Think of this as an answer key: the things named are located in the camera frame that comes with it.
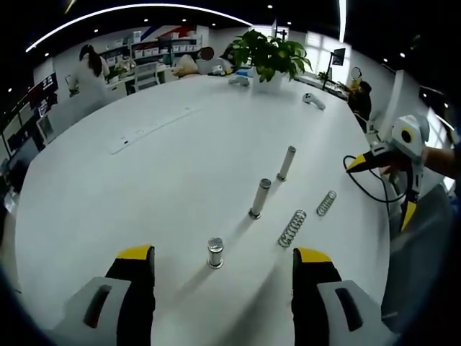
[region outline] white shirt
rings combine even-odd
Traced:
[[[88,106],[94,105],[93,108],[97,109],[109,103],[106,81],[104,79],[109,74],[109,67],[107,67],[106,61],[101,58],[102,71],[96,77],[93,70],[88,66],[88,59],[89,55],[85,54],[81,61],[79,61],[76,70],[71,75],[69,89],[78,89],[81,98],[85,99],[85,103]]]

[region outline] white pot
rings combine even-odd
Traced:
[[[258,75],[256,68],[253,67],[253,76],[253,90],[255,92],[262,92],[265,94],[278,94],[280,92],[283,79],[283,74],[281,72],[275,71],[275,75],[272,77],[271,81],[260,82],[260,75]]]

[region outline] metal cylinder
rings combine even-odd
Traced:
[[[249,211],[249,215],[252,218],[257,219],[261,216],[261,211],[264,207],[264,203],[266,202],[266,197],[271,185],[272,183],[269,179],[261,179],[258,190],[256,191],[256,196],[254,196],[253,206]]]
[[[296,148],[294,146],[289,146],[287,155],[285,155],[285,160],[283,160],[282,168],[280,168],[280,172],[277,174],[277,179],[281,182],[284,182],[287,179],[288,169],[290,169],[295,154]]]
[[[223,259],[224,244],[221,238],[211,238],[208,241],[208,265],[213,269],[221,268]]]

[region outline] white table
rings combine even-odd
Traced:
[[[63,304],[103,276],[121,249],[151,243],[153,345],[218,342],[254,301],[251,318],[236,326],[248,330],[234,335],[245,335],[244,345],[292,345],[292,249],[275,242],[297,209],[308,218],[293,244],[326,252],[343,279],[381,303],[386,209],[342,164],[369,145],[345,102],[318,91],[325,111],[301,102],[312,91],[284,82],[274,97],[218,77],[184,79],[112,103],[54,140],[30,165],[17,215],[19,281],[35,321],[55,326]],[[110,143],[147,125],[158,130],[110,153]],[[279,183],[289,145],[297,153]],[[262,217],[251,221],[262,177],[273,186]],[[357,179],[383,198],[369,172]],[[329,190],[338,197],[320,218],[315,209]],[[225,243],[219,270],[205,264],[212,236]]]

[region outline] white device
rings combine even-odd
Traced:
[[[324,110],[326,108],[325,104],[320,101],[317,96],[315,96],[314,94],[311,94],[310,92],[308,92],[307,94],[305,94],[303,96],[303,102],[305,103],[315,103],[317,105],[318,108],[320,108],[321,110]]]
[[[212,74],[214,74],[215,76],[224,76],[224,68],[221,65],[216,65],[213,67]]]
[[[424,143],[429,139],[429,123],[425,117],[405,115],[395,122],[390,144],[398,148],[411,161],[420,162]]]
[[[245,78],[243,76],[236,76],[229,79],[229,84],[240,84],[243,87],[247,87],[248,85],[250,85],[250,82],[248,78]]]

